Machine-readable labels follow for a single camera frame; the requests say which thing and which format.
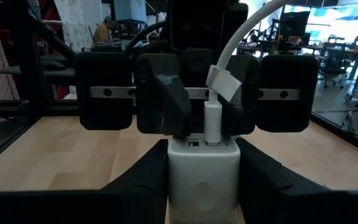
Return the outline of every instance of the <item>black cable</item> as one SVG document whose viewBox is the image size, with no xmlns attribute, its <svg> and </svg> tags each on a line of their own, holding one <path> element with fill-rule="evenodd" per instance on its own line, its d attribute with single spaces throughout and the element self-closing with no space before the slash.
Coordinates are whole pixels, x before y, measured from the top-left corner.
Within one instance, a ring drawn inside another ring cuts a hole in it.
<svg viewBox="0 0 358 224">
<path fill-rule="evenodd" d="M 130 54 L 131 50 L 134 48 L 135 44 L 138 43 L 143 37 L 145 37 L 148 33 L 151 33 L 159 28 L 162 28 L 167 21 L 161 21 L 157 22 L 151 26 L 146 27 L 145 29 L 142 29 L 139 33 L 135 35 L 134 38 L 129 42 L 127 47 L 124 50 L 124 54 Z"/>
</svg>

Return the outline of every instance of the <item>office chair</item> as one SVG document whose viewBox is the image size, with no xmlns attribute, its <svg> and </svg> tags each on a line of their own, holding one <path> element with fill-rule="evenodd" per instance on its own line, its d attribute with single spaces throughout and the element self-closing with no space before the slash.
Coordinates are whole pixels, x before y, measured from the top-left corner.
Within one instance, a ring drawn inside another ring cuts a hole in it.
<svg viewBox="0 0 358 224">
<path fill-rule="evenodd" d="M 316 57 L 320 64 L 320 74 L 324 77 L 324 88 L 328 87 L 327 81 L 331 81 L 333 85 L 341 84 L 341 89 L 344 88 L 344 79 L 340 76 L 346 74 L 346 69 L 342 68 L 345 48 L 345 44 L 326 42 L 322 54 Z"/>
</svg>

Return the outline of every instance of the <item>person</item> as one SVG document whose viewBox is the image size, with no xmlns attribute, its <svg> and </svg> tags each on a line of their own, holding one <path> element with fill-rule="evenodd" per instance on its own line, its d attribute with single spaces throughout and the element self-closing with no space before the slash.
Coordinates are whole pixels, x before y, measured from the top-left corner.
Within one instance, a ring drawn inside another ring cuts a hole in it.
<svg viewBox="0 0 358 224">
<path fill-rule="evenodd" d="M 106 16 L 104 21 L 96 28 L 93 34 L 93 45 L 97 46 L 99 42 L 108 42 L 110 30 L 114 27 L 114 21 L 111 16 Z"/>
</svg>

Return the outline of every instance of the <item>computer monitor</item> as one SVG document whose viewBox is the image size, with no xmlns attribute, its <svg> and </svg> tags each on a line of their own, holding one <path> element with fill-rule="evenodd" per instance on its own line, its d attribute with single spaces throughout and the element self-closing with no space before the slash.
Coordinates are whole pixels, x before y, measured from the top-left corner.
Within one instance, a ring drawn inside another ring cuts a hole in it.
<svg viewBox="0 0 358 224">
<path fill-rule="evenodd" d="M 303 37 L 308 23 L 310 12 L 287 12 L 280 18 L 280 35 L 284 39 L 289 36 Z"/>
</svg>

